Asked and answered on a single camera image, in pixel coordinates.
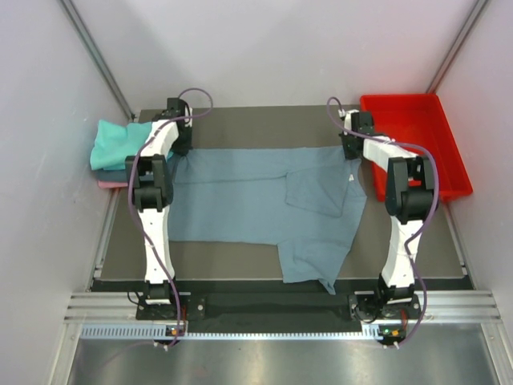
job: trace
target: teal towel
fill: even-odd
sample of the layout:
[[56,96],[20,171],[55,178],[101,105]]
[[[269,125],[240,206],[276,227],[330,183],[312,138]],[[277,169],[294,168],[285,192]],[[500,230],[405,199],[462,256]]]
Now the teal towel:
[[124,170],[125,158],[135,155],[151,132],[149,123],[129,123],[126,127],[100,120],[91,151],[92,170]]

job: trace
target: metal plate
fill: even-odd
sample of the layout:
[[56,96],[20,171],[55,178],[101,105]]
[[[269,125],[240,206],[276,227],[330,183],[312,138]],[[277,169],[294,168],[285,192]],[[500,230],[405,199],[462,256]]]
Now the metal plate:
[[399,351],[374,341],[259,340],[183,341],[165,353],[151,344],[80,340],[69,385],[114,383],[499,384],[479,325],[426,325]]

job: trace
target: pink cloth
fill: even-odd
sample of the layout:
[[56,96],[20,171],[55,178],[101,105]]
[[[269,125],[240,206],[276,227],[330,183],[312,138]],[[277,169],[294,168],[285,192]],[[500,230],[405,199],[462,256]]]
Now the pink cloth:
[[103,181],[99,180],[98,187],[100,187],[100,188],[124,188],[124,187],[128,187],[128,183],[127,182],[103,182]]

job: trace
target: cable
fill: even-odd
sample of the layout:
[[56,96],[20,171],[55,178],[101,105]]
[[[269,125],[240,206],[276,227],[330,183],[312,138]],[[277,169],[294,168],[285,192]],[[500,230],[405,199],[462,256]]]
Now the cable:
[[333,117],[333,115],[331,114],[329,106],[330,106],[332,101],[335,101],[338,104],[338,108],[339,108],[340,111],[344,111],[344,109],[342,108],[342,103],[339,100],[339,98],[337,98],[335,96],[331,96],[328,99],[328,101],[326,102],[326,111],[328,113],[328,117],[343,132],[347,132],[348,134],[350,134],[352,136],[359,137],[359,138],[368,139],[368,140],[374,140],[374,141],[379,142],[379,143],[389,143],[389,144],[392,144],[394,146],[399,146],[399,147],[403,147],[403,148],[414,148],[414,149],[419,150],[420,152],[422,152],[424,155],[426,155],[427,158],[429,159],[430,163],[431,163],[431,166],[433,167],[434,192],[433,192],[433,201],[431,202],[430,210],[429,210],[429,212],[428,212],[428,214],[426,216],[426,219],[424,220],[424,223],[422,223],[422,226],[420,227],[420,229],[404,242],[404,248],[405,248],[406,252],[408,253],[408,259],[410,260],[411,269],[413,270],[414,276],[418,279],[418,282],[420,283],[420,286],[422,287],[422,293],[424,295],[424,301],[423,301],[423,304],[422,304],[421,314],[418,317],[417,322],[415,323],[415,325],[412,328],[411,332],[405,337],[405,339],[403,339],[398,344],[398,348],[399,348],[399,347],[403,346],[405,343],[407,343],[411,339],[411,337],[417,332],[418,327],[420,326],[420,323],[422,321],[422,318],[424,317],[424,314],[426,314],[426,309],[427,309],[427,288],[426,288],[426,283],[424,282],[424,280],[422,279],[422,277],[418,273],[418,269],[417,269],[417,266],[415,265],[415,261],[413,260],[413,258],[411,256],[411,251],[410,251],[409,244],[415,238],[420,236],[420,234],[422,234],[424,229],[427,228],[427,226],[431,223],[431,220],[433,219],[434,212],[436,211],[436,207],[438,205],[438,197],[439,197],[439,191],[440,191],[439,180],[438,180],[438,169],[436,167],[436,162],[434,161],[434,157],[431,155],[431,153],[426,148],[424,148],[422,146],[419,146],[417,144],[411,144],[411,143],[390,142],[389,140],[383,140],[383,139],[379,139],[379,138],[377,138],[375,136],[369,136],[369,135],[361,134],[359,132],[353,132],[351,130],[348,130],[347,128],[344,127],[343,124],[340,124],[339,119],[335,119]]
[[151,251],[153,252],[153,255],[155,255],[155,258],[157,262],[159,263],[160,268],[163,270],[163,272],[166,274],[166,277],[169,280],[169,284],[171,285],[173,295],[175,297],[176,302],[176,334],[175,338],[173,339],[171,346],[174,346],[176,344],[176,341],[178,340],[178,336],[180,335],[180,319],[181,319],[181,309],[180,309],[180,296],[178,295],[178,290],[176,289],[176,285],[173,281],[173,278],[171,277],[171,274],[169,273],[168,269],[166,268],[166,265],[162,262],[162,259],[160,259],[159,253],[156,250],[155,244],[153,243],[153,240],[150,238],[150,236],[144,231],[143,224],[141,223],[141,220],[139,218],[139,215],[137,214],[137,211],[135,210],[135,206],[132,204],[132,198],[133,198],[133,188],[134,188],[134,180],[135,180],[135,173],[137,172],[137,164],[139,163],[139,159],[141,157],[141,153],[143,150],[149,146],[153,140],[157,137],[157,135],[160,134],[160,132],[168,125],[174,122],[178,122],[180,120],[190,120],[190,119],[198,119],[202,118],[206,115],[208,115],[212,109],[214,108],[214,102],[212,100],[212,97],[208,92],[206,92],[202,88],[192,87],[188,88],[186,90],[183,90],[179,95],[178,98],[181,98],[184,94],[190,91],[199,91],[205,94],[208,97],[208,100],[210,101],[210,108],[207,111],[204,111],[198,115],[190,115],[190,116],[177,116],[176,118],[172,118],[170,120],[166,120],[164,123],[162,123],[155,131],[155,133],[152,135],[151,138],[139,149],[139,151],[135,154],[134,163],[131,168],[130,172],[130,180],[128,181],[128,208],[130,210],[131,218],[134,221],[137,228],[140,230],[140,232],[143,234],[144,239],[146,242],[151,246]]
[[360,307],[357,305],[356,308],[354,309],[354,316],[357,318],[358,321],[367,323],[367,324],[370,324],[370,323],[373,323],[374,321],[376,321],[381,313],[381,311],[378,308],[376,308],[376,311],[374,311],[373,317],[369,321],[366,321],[365,319],[360,317],[360,314],[358,314],[359,310],[360,310]]
[[134,305],[139,306],[139,303],[137,303],[136,301],[134,301],[133,299],[130,298],[130,292],[129,291],[127,292],[127,298],[128,298],[128,301],[130,301]]

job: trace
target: dark gray table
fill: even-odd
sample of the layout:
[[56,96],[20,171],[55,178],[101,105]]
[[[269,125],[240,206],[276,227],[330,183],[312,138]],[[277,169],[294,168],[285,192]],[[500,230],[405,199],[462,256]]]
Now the dark gray table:
[[[141,113],[148,121],[157,110]],[[299,148],[340,145],[338,130],[324,106],[216,108],[194,122],[195,148]],[[388,253],[390,217],[376,200],[370,163],[364,161],[359,180],[368,200],[353,248],[341,278],[376,278]],[[277,247],[219,242],[171,242],[179,279],[281,279]],[[463,276],[443,210],[423,234],[418,267],[428,278]],[[103,280],[139,280],[145,272],[143,238],[127,210],[127,194],[119,204],[103,264]]]

